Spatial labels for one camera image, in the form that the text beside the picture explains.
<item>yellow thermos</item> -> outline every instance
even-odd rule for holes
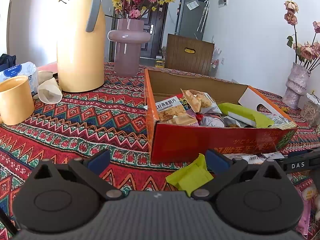
[[[104,83],[106,22],[101,0],[69,0],[57,41],[59,85],[83,92]]]

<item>wooden chair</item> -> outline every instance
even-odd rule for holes
[[[209,75],[214,44],[168,34],[165,68]]]

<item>floor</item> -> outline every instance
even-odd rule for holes
[[[150,67],[156,66],[155,59],[140,58],[139,63],[140,63],[140,65],[144,65],[144,66],[150,66]]]

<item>patterned tablecloth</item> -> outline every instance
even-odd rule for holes
[[[56,105],[35,100],[35,111],[26,121],[0,126],[0,207],[13,221],[12,200],[43,158],[67,163],[71,158],[92,156],[108,148],[112,161],[100,174],[104,180],[124,192],[175,190],[165,177],[187,164],[151,164],[149,161],[143,108],[144,68],[141,66],[134,78],[119,78],[112,64],[106,64],[102,87],[91,92],[63,93],[62,101]],[[196,75],[169,69],[162,71]],[[283,106],[280,96],[261,92]],[[289,110],[289,115],[299,125],[299,130],[282,152],[320,147],[314,129],[300,117],[299,111]],[[300,183],[299,187],[310,183],[303,174],[293,174],[292,181]],[[318,223],[311,223],[308,239],[318,230]],[[0,239],[7,237],[7,230],[0,225]]]

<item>thermos handle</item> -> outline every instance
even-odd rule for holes
[[[87,26],[85,28],[85,31],[88,33],[93,32],[94,30],[94,27],[98,19],[100,3],[101,3],[101,0],[92,0],[89,19],[87,21]]]

